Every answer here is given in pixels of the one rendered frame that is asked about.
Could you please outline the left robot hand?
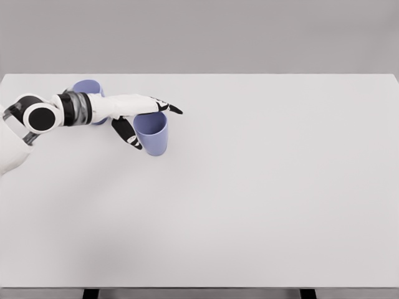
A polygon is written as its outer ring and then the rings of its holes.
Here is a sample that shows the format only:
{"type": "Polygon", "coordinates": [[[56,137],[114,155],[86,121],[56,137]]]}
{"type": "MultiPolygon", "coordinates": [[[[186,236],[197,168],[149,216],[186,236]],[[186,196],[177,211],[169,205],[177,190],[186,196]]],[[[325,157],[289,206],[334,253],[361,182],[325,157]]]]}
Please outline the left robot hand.
{"type": "Polygon", "coordinates": [[[155,97],[138,94],[116,95],[105,98],[108,116],[112,119],[111,126],[119,137],[127,144],[141,150],[143,148],[133,126],[127,120],[128,116],[171,111],[182,115],[178,107],[155,97]]]}

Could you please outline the blue plastic cup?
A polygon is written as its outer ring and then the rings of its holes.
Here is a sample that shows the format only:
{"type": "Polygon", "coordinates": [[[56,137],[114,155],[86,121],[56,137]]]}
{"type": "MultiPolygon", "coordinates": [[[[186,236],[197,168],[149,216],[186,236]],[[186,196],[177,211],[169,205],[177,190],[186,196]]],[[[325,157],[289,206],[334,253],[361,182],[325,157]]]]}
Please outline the blue plastic cup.
{"type": "Polygon", "coordinates": [[[133,128],[145,151],[152,156],[162,155],[168,145],[168,120],[163,112],[137,115],[133,128]]]}
{"type": "Polygon", "coordinates": [[[74,123],[73,125],[101,125],[107,121],[107,117],[97,119],[92,110],[89,94],[99,94],[104,97],[102,86],[96,80],[86,79],[75,83],[70,92],[75,93],[71,96],[74,103],[74,123]]]}

